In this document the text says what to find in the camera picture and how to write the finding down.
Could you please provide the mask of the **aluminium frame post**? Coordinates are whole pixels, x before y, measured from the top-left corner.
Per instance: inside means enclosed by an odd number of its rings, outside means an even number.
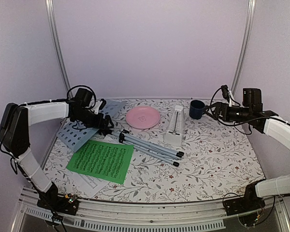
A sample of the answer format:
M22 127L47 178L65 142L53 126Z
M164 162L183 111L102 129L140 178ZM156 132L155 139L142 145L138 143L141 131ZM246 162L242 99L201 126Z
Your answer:
M242 72L242 69L244 66L245 57L246 57L248 44L249 44L249 39L250 39L252 27L253 27L255 8L256 8L256 0L249 0L248 7L247 7L247 14L246 14L246 22L245 22L245 27L244 27L244 35L243 35L243 39L242 39L242 45L241 45L240 54L239 54L238 62L236 65L235 73L234 73L234 78L232 81L231 90L233 93L236 92L238 85L239 85L239 82L240 82L241 72Z
M50 27L50 32L54 44L54 49L63 81L63 85L65 87L65 90L68 91L71 87L70 81L68 79L64 58L60 46L59 36L58 36L58 30L56 25L56 18L55 18L55 11L54 11L54 3L52 0L45 0L45 6L46 6L46 13L48 18L48 23Z

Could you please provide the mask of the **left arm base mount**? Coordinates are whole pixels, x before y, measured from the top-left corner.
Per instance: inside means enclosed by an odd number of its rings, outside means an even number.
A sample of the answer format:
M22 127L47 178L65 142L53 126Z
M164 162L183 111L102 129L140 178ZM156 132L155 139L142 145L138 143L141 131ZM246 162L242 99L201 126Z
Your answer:
M79 207L78 200L58 195L40 194L37 206L57 213L75 216Z

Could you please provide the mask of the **white sheet music paper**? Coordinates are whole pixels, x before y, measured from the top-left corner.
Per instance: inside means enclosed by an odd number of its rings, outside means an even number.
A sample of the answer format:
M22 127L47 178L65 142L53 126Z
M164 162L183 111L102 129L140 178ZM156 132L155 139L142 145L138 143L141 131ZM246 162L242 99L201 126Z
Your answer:
M77 189L86 198L94 197L100 190L107 186L110 182L100 178L73 173L72 179Z

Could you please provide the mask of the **left aluminium frame post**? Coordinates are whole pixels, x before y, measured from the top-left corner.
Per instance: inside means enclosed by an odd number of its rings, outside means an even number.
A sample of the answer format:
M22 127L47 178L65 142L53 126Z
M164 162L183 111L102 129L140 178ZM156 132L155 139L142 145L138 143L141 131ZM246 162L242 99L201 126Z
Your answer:
M63 81L63 85L65 87L65 90L68 91L71 87L70 81L68 79L64 58L60 46L59 36L58 36L58 30L56 25L56 18L55 18L55 11L54 11L54 3L52 0L45 0L45 6L46 6L46 13L48 18L48 23L50 27L50 32L54 44L54 49Z

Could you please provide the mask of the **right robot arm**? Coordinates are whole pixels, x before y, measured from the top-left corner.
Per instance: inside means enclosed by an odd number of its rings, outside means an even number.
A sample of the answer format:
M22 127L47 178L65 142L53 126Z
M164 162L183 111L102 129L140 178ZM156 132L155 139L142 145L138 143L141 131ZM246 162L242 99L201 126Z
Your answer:
M222 96L228 103L211 102L205 106L203 113L229 127L248 124L258 132L265 134L290 150L290 123L283 120L273 111L264 111L261 90L244 88L243 101L234 106L231 91L226 85L221 86ZM246 186L240 206L250 211L259 203L259 199L268 196L290 196L290 174L277 178L257 181Z

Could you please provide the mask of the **pink plastic plate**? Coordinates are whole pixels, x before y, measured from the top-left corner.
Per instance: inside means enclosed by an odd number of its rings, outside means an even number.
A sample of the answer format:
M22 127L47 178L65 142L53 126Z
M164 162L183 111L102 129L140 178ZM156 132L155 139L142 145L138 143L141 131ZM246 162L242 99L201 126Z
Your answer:
M126 114L126 122L133 128L144 130L158 124L160 113L150 106L137 106L130 109Z

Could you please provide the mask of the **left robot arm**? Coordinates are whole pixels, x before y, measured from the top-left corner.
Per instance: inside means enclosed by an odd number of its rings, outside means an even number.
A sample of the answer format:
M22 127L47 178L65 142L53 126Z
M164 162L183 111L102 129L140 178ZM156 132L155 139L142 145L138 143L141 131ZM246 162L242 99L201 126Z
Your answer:
M80 121L85 128L112 129L114 124L109 115L100 110L106 100L97 101L94 91L85 85L76 85L74 97L6 105L0 123L0 152L10 156L14 172L22 175L37 190L40 199L52 210L62 206L57 186L46 176L35 159L29 142L30 126L54 119L68 118Z

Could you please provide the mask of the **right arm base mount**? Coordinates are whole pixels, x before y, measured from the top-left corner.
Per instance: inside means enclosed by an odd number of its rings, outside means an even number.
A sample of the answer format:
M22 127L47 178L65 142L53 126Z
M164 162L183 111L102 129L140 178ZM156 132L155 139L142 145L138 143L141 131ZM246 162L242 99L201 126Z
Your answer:
M252 216L240 216L239 221L245 227L254 227L259 222L265 208L265 201L262 198L252 198L252 200L237 195L227 193L224 195L222 205L227 216L248 213L253 210L261 210L260 213L254 213Z

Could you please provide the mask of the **dark blue cup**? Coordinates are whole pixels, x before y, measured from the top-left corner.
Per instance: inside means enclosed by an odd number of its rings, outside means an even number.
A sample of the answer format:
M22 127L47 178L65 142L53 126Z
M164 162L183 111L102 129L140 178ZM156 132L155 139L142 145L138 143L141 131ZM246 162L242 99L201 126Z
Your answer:
M205 108L205 104L200 100L192 100L189 106L189 116L192 119L199 120L203 115L203 109Z

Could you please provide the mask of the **front aluminium rail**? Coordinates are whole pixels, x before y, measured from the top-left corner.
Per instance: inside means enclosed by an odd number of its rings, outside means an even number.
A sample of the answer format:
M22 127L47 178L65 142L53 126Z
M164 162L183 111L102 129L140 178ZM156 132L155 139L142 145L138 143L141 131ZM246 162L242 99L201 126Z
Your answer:
M280 197L265 207L228 215L226 199L190 203L116 203L80 199L75 215L53 218L37 206L38 194L23 188L12 221L13 232L290 232Z

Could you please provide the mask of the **white metronome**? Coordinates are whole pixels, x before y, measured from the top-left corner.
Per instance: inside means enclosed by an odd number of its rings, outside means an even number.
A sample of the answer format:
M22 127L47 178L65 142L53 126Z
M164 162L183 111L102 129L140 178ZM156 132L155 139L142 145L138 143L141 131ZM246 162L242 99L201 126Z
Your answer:
M165 143L181 146L184 124L184 108L181 105L176 105L164 135Z

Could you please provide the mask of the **green sheet music paper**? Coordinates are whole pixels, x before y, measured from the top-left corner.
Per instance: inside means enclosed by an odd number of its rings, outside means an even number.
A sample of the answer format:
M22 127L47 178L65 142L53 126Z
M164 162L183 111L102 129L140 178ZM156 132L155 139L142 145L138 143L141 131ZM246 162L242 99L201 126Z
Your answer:
M72 155L66 168L71 172L122 185L133 152L133 145L89 140Z

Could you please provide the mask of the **right aluminium frame post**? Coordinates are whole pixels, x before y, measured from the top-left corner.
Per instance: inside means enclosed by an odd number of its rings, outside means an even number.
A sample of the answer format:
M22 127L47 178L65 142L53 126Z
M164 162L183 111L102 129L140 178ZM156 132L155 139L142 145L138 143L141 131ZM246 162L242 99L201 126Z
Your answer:
M248 44L249 44L249 39L250 39L252 27L253 27L255 8L256 8L256 0L249 0L248 7L247 7L247 14L246 14L246 22L245 22L245 27L244 27L244 35L243 35L243 39L242 39L242 45L241 45L240 54L239 54L238 62L236 65L235 73L234 73L234 78L232 81L231 90L233 93L236 92L238 85L239 85L239 82L240 82L241 72L242 72L242 69L244 66L245 57L246 57Z

